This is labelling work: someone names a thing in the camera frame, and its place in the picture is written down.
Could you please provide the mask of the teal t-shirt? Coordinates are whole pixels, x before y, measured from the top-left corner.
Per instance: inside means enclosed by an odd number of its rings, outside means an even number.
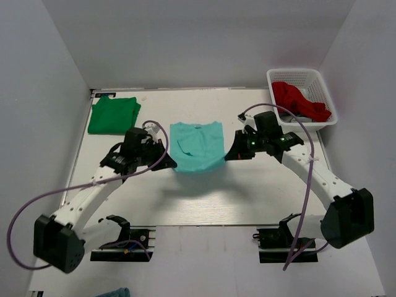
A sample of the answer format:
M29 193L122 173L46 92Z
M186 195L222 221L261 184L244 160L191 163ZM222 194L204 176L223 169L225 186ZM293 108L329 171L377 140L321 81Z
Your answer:
M170 157L177 173L205 173L225 164L222 123L170 125Z

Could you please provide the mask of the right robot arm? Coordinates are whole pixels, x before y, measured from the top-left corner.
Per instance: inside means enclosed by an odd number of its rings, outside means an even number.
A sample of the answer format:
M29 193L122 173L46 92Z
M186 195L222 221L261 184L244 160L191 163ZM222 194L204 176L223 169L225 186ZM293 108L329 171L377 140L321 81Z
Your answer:
M302 225L298 213L282 219L277 231L264 237L270 248L292 247L307 238L324 239L340 249L374 231L372 194L365 188L353 188L315 161L299 135L282 131L274 112L253 117L241 113L238 119L243 129L235 132L225 160L250 160L259 152L267 153L305 182L326 211L325 215L306 216Z

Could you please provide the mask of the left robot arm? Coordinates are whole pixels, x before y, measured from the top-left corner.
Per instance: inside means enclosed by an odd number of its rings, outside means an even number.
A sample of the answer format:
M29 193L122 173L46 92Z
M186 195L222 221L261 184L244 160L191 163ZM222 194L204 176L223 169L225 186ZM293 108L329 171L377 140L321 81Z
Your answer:
M41 215L34 224L33 253L64 273L71 273L84 255L95 249L140 246L131 237L131 224L118 215L101 217L95 224L87 222L109 196L124 182L145 173L176 168L168 155L169 140L157 137L164 128L146 121L141 128L130 128L123 142L112 146L89 183L78 186L78 193L50 216Z

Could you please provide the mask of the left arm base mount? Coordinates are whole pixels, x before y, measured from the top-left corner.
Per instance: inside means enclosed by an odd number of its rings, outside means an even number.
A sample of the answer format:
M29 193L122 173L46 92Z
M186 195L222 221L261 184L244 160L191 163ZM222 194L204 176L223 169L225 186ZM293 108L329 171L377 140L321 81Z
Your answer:
M150 262L155 248L155 227L134 227L125 218L115 215L106 219L118 224L119 236L116 241L93 250L91 262Z

